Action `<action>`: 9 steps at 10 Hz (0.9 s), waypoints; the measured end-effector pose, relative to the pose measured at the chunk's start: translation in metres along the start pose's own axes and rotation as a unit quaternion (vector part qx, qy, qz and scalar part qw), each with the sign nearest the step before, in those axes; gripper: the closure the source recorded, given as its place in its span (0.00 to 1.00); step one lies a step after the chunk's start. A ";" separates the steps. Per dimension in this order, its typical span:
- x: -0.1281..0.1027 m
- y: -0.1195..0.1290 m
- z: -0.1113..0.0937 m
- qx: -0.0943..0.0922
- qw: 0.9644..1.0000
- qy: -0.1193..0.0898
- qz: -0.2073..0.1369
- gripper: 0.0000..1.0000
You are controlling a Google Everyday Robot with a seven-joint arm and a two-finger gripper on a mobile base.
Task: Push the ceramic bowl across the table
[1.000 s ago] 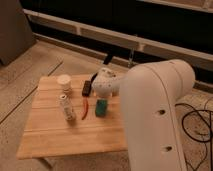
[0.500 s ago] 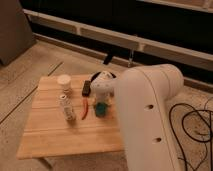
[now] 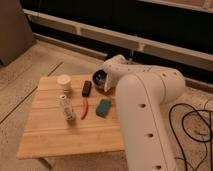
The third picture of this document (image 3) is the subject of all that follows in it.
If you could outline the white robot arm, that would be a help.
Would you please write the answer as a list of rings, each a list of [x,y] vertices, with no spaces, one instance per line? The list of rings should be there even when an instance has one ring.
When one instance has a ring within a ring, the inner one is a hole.
[[[184,76],[173,68],[130,64],[122,55],[102,68],[104,89],[115,90],[129,171],[178,171],[160,105],[183,94]]]

